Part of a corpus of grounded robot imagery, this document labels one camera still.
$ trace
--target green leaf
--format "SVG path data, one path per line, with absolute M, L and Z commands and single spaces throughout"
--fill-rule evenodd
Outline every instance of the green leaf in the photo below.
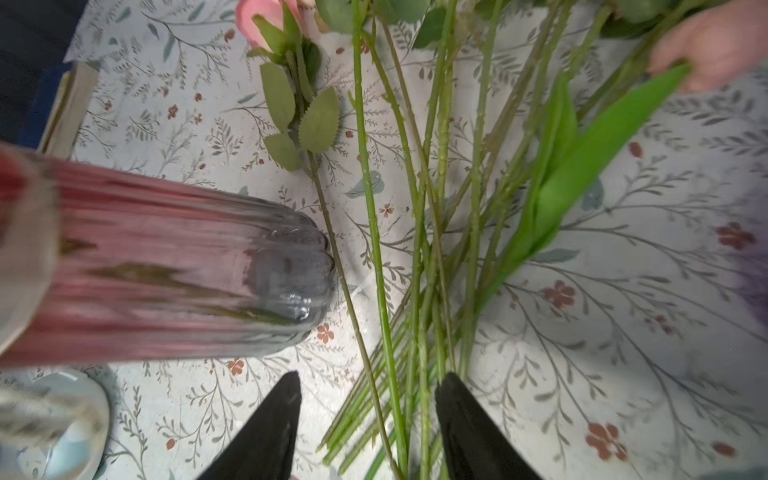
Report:
M 600 172 L 690 73 L 680 65 L 645 82 L 606 109 L 585 131 L 568 159 L 538 195 L 538 231 L 555 228 Z
M 293 12 L 288 8 L 285 0 L 280 0 L 280 3 L 283 4 L 283 31 L 288 41 L 298 48 L 301 46 L 301 28 L 299 28 L 299 23 L 296 21 L 296 17 L 293 16 Z
M 323 53 L 308 38 L 304 38 L 302 50 L 304 52 L 304 63 L 306 64 L 306 76 L 310 79 L 310 84 L 315 84 L 317 72 L 320 71 L 320 65 L 323 64 Z
M 301 157 L 296 149 L 296 144 L 290 139 L 288 134 L 274 134 L 264 138 L 266 151 L 270 153 L 272 160 L 289 172 L 301 168 Z
M 288 75 L 282 67 L 274 63 L 264 63 L 260 70 L 266 107 L 270 111 L 275 127 L 285 133 L 296 114 L 296 100 L 293 97 Z
M 355 29 L 350 0 L 316 0 L 320 17 L 333 31 L 351 34 Z
M 333 88 L 321 91 L 306 109 L 299 125 L 299 144 L 321 154 L 336 141 L 339 131 L 339 99 Z
M 651 31 L 664 17 L 658 15 L 645 22 L 632 23 L 623 18 L 609 18 L 600 29 L 603 38 L 637 38 Z
M 571 100 L 571 92 L 568 89 L 568 82 L 565 78 L 554 83 L 555 88 L 561 89 L 558 94 L 560 101 L 560 124 L 558 125 L 558 134 L 554 137 L 554 150 L 552 158 L 547 164 L 547 173 L 544 175 L 546 181 L 562 165 L 571 149 L 578 140 L 578 119 L 576 118 L 576 107 Z
M 373 11 L 390 25 L 416 23 L 424 16 L 429 3 L 429 0 L 373 0 Z
M 445 23 L 445 7 L 433 8 L 424 17 L 419 33 L 413 41 L 413 48 L 427 48 L 442 37 L 442 25 Z
M 261 47 L 251 48 L 245 55 L 248 58 L 267 57 L 278 65 L 285 65 L 287 63 L 285 55 L 278 55 L 276 53 L 272 53 L 271 51 Z
M 506 8 L 511 2 L 512 0 L 502 0 L 502 9 Z M 475 3 L 475 15 L 486 22 L 491 21 L 494 3 L 495 0 L 480 0 L 480 2 Z
M 288 48 L 288 37 L 286 37 L 285 32 L 269 23 L 261 15 L 254 15 L 253 23 L 259 28 L 261 36 L 264 37 L 266 44 L 270 46 L 272 52 L 277 55 L 284 55 L 286 48 Z
M 677 0 L 615 0 L 616 9 L 621 17 L 630 23 L 651 20 L 657 15 L 668 12 Z

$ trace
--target tulip leaf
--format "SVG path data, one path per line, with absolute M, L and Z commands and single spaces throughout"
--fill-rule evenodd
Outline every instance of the tulip leaf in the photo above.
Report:
M 677 90 L 690 70 L 690 65 L 679 65 L 652 78 L 616 101 L 592 122 L 568 158 L 541 187 L 535 222 L 539 231 L 559 225 L 571 206 L 632 135 Z

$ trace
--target printed floral pattern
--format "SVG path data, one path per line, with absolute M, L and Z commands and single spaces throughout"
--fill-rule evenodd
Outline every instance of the printed floral pattern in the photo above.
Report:
M 99 60 L 101 73 L 74 159 L 274 200 L 322 225 L 309 178 L 279 168 L 263 146 L 275 128 L 261 94 L 262 60 L 246 57 L 250 46 L 234 28 L 236 3 L 91 0 L 68 59 Z M 578 4 L 555 58 L 567 59 L 581 41 L 590 8 Z M 303 18 L 316 37 L 316 11 L 303 11 Z M 541 20 L 541 10 L 505 13 L 488 128 Z M 417 123 L 424 124 L 433 54 L 409 50 L 414 26 L 391 29 Z M 472 156 L 482 35 L 468 42 L 455 67 L 447 197 L 458 190 Z M 319 86 L 350 91 L 349 36 L 325 35 L 319 44 Z M 574 80 L 577 102 L 611 74 L 616 51 L 610 45 L 590 51 Z M 413 219 L 396 123 L 369 55 L 363 62 L 366 133 L 372 170 L 380 175 L 376 212 L 394 311 L 411 280 Z M 551 70 L 554 75 L 556 67 Z M 759 68 L 722 91 L 672 98 L 566 217 L 546 255 L 510 277 L 487 309 L 472 388 L 545 478 L 671 480 L 764 464 L 768 371 L 754 366 L 768 365 L 768 324 L 761 320 L 768 295 L 767 95 L 768 68 Z M 373 346 L 379 321 L 368 281 L 366 204 L 356 189 L 357 125 L 346 94 L 341 97 L 342 130 L 333 152 L 323 156 L 321 178 L 361 329 Z M 514 146 L 510 140 L 505 151 Z M 458 242 L 465 222 L 460 208 L 447 244 Z M 325 452 L 315 449 L 362 370 L 343 296 L 315 337 L 265 359 L 82 366 L 113 403 L 102 478 L 167 480 L 170 470 L 176 480 L 193 480 L 278 378 L 294 369 L 302 408 L 312 415 L 302 416 L 293 475 L 334 478 L 323 466 Z M 2 379 L 31 382 L 47 371 L 4 372 Z M 375 454 L 364 449 L 343 477 L 362 478 Z

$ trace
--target pink rose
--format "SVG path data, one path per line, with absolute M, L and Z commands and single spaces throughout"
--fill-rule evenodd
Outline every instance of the pink rose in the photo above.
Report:
M 284 0 L 288 8 L 293 12 L 296 21 L 301 27 L 301 17 L 299 15 L 299 6 L 296 0 Z M 261 15 L 272 25 L 280 30 L 283 29 L 283 6 L 281 0 L 240 0 L 235 8 L 235 24 L 245 38 L 250 41 L 251 46 L 265 48 L 272 51 L 266 44 L 264 37 L 261 36 L 259 28 L 253 23 L 253 16 Z

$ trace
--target leaf print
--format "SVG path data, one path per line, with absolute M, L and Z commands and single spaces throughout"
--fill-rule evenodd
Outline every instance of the leaf print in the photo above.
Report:
M 371 170 L 371 185 L 373 186 L 374 194 L 380 194 L 384 191 L 384 179 L 382 178 L 382 175 L 376 170 Z M 354 187 L 352 187 L 344 194 L 349 198 L 358 198 L 364 196 L 366 191 L 362 184 L 362 179 L 360 179 Z
M 167 61 L 168 57 L 170 57 L 170 53 L 174 50 L 174 43 L 176 43 L 176 37 L 169 34 L 168 43 L 165 44 L 163 49 L 163 61 Z
M 126 18 L 131 16 L 131 7 L 125 7 L 125 10 L 123 10 L 122 13 L 120 13 L 120 16 L 115 19 L 115 23 L 120 23 Z
M 242 97 L 240 100 L 238 100 L 237 103 L 244 104 L 244 103 L 246 103 L 247 101 L 249 101 L 251 98 L 253 98 L 255 96 L 256 96 L 256 94 L 246 95 L 245 97 Z
M 603 188 L 603 182 L 599 178 L 594 181 L 587 193 L 581 198 L 581 209 L 585 211 L 597 210 L 603 206 L 603 197 L 605 196 L 605 189 Z
M 197 17 L 199 17 L 200 13 L 203 11 L 203 7 L 205 7 L 205 2 L 201 2 L 197 7 L 194 8 L 192 13 L 190 13 L 188 20 L 193 22 L 195 19 L 197 19 Z
M 539 263 L 563 263 L 569 260 L 573 260 L 579 254 L 580 250 L 569 250 L 567 248 L 555 248 L 546 252 L 541 252 L 535 257 L 533 261 Z

